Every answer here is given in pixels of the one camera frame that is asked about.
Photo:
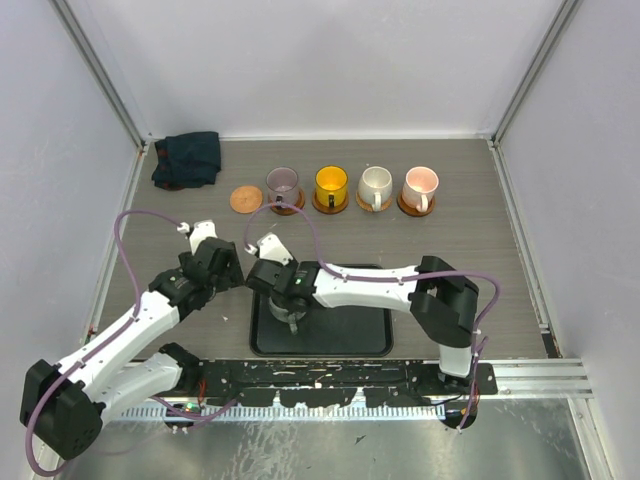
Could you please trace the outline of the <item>dark wooden coaster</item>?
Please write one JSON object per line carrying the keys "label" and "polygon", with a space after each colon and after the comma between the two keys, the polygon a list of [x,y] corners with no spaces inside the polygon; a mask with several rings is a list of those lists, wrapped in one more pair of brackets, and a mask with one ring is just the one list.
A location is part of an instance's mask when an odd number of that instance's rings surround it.
{"label": "dark wooden coaster", "polygon": [[410,205],[408,205],[402,196],[402,193],[399,193],[397,195],[396,198],[396,203],[398,205],[398,207],[400,208],[400,210],[402,212],[404,212],[406,215],[411,216],[411,217],[425,217],[427,215],[429,215],[436,206],[436,197],[433,197],[430,201],[429,201],[429,206],[428,209],[425,212],[420,212],[418,211],[416,208],[411,207]]}
{"label": "dark wooden coaster", "polygon": [[335,215],[335,214],[341,213],[342,211],[344,211],[348,207],[348,205],[349,205],[349,196],[346,196],[344,202],[341,203],[340,205],[335,206],[335,207],[327,207],[327,206],[323,205],[319,201],[317,194],[313,193],[312,205],[318,212],[320,212],[322,214]]}
{"label": "dark wooden coaster", "polygon": [[283,194],[278,194],[270,202],[270,210],[280,216],[290,216],[303,210],[305,202],[306,199],[303,190],[298,191],[297,198],[293,203],[287,203],[287,198]]}

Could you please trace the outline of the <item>yellow mug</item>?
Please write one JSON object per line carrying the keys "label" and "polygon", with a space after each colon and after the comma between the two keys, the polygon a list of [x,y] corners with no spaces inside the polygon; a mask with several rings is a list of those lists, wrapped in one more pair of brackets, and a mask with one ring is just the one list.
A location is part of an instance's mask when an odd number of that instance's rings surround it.
{"label": "yellow mug", "polygon": [[338,166],[322,167],[315,176],[315,197],[324,208],[336,209],[347,199],[348,174]]}

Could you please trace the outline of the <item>grey stoneware mug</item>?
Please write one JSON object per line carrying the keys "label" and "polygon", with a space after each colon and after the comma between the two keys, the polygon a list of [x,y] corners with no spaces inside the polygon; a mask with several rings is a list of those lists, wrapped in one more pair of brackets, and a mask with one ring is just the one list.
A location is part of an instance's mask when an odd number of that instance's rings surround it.
{"label": "grey stoneware mug", "polygon": [[279,306],[273,299],[269,300],[269,310],[271,315],[279,322],[286,324],[292,335],[298,334],[298,323],[304,318],[304,311],[289,311]]}

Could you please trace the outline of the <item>white speckled mug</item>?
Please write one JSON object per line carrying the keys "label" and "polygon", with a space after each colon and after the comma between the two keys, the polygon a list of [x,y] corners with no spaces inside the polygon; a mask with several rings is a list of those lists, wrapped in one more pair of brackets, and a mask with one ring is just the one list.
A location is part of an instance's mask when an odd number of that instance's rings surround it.
{"label": "white speckled mug", "polygon": [[392,196],[393,178],[384,167],[371,166],[365,169],[360,177],[356,194],[374,210],[379,210],[381,204]]}

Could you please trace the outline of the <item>purple mug black handle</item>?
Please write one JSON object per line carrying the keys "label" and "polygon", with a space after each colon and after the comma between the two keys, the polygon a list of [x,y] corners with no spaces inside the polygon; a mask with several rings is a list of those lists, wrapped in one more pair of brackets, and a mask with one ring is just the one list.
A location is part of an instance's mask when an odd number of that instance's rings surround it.
{"label": "purple mug black handle", "polygon": [[273,204],[296,205],[300,188],[297,172],[290,167],[272,169],[266,177],[269,201]]}

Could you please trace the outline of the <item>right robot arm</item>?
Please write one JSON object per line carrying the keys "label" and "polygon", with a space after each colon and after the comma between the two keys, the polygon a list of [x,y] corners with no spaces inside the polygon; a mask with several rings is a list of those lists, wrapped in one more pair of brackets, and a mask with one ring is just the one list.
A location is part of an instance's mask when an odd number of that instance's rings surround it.
{"label": "right robot arm", "polygon": [[479,288],[438,257],[425,256],[418,265],[396,269],[259,259],[246,285],[268,297],[287,320],[341,307],[410,314],[438,345],[442,388],[459,394],[474,381],[472,343]]}

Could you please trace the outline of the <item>light orange coaster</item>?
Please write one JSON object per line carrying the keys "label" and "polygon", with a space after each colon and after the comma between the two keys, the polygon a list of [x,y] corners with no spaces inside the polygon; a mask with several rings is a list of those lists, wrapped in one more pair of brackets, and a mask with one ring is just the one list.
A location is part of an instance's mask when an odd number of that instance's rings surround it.
{"label": "light orange coaster", "polygon": [[229,203],[234,212],[250,214],[263,205],[263,193],[257,186],[243,185],[231,193]]}

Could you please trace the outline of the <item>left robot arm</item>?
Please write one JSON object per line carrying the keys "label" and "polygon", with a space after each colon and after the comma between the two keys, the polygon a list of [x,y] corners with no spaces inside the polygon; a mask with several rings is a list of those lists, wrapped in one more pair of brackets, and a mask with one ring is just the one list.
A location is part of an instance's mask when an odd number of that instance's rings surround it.
{"label": "left robot arm", "polygon": [[55,364],[39,360],[27,370],[19,415],[27,445],[40,439],[62,459],[72,460],[108,422],[144,399],[199,390],[201,361],[176,343],[164,345],[135,368],[126,366],[216,294],[244,283],[232,242],[207,237],[194,252],[181,253],[179,262],[178,268],[157,275],[138,303],[92,342]]}

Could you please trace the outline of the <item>pink ceramic mug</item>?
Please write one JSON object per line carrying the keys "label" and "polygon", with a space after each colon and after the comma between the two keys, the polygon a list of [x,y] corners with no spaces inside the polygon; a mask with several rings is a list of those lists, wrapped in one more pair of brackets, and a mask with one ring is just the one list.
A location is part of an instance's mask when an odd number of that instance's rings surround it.
{"label": "pink ceramic mug", "polygon": [[426,214],[438,187],[439,177],[434,170],[416,166],[406,173],[401,198],[409,208]]}

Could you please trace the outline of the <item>woven rattan coaster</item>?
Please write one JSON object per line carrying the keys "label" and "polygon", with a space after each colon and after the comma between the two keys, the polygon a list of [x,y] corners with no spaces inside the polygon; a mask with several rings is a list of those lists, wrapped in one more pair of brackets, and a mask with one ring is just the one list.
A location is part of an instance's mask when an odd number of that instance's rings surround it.
{"label": "woven rattan coaster", "polygon": [[382,212],[384,210],[386,210],[391,204],[392,204],[392,197],[387,198],[382,204],[379,210],[374,210],[373,207],[366,203],[359,194],[356,194],[356,202],[359,205],[360,208],[362,208],[363,210],[367,211],[367,212],[373,212],[373,213],[379,213]]}

